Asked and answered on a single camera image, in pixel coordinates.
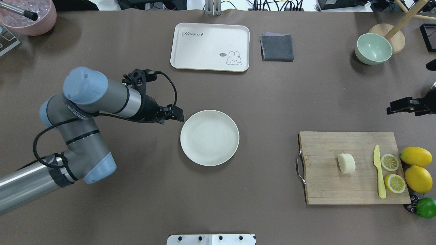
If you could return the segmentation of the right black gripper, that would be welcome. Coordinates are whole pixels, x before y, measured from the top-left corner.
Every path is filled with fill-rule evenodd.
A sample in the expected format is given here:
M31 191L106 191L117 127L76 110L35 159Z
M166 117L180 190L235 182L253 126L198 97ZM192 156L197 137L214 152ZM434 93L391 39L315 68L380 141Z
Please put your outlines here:
M436 113L436 90L429 90L422 99L425 106L431 113ZM386 109L387 115L394 113L414 113L415 116L424 115L424 104L421 103L421 99L413 99L412 97L405 97L390 103L390 106Z

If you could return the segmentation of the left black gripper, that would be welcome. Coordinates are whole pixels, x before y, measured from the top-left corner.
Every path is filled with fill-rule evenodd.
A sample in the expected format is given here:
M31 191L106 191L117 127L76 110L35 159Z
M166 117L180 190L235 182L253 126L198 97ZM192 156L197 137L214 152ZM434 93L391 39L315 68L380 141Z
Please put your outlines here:
M154 98L143 96L141 106L136 113L136 119L149 123L165 124L167 120L184 121L183 110L179 107L161 107L157 104Z

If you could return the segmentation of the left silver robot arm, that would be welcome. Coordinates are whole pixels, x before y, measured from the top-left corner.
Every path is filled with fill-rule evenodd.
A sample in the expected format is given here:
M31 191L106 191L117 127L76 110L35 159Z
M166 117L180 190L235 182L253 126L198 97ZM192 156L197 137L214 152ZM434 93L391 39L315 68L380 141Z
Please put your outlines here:
M159 75L175 88L161 71L135 69L117 82L90 68L74 68L64 81L63 92L50 97L40 108L40 118L47 128L34 139L35 160L1 178L1 214L78 180L92 184L115 172L115 160L94 118L108 116L140 124L184 121L182 109L176 106L177 92L166 107L146 94L146 84ZM41 157L37 143L52 129L59 130L67 150Z

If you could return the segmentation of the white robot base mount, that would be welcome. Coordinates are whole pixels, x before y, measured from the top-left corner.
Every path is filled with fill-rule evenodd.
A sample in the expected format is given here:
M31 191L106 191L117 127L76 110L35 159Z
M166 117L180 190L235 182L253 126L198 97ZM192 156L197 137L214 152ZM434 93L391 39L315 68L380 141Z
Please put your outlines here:
M167 245L256 245L254 234L174 234Z

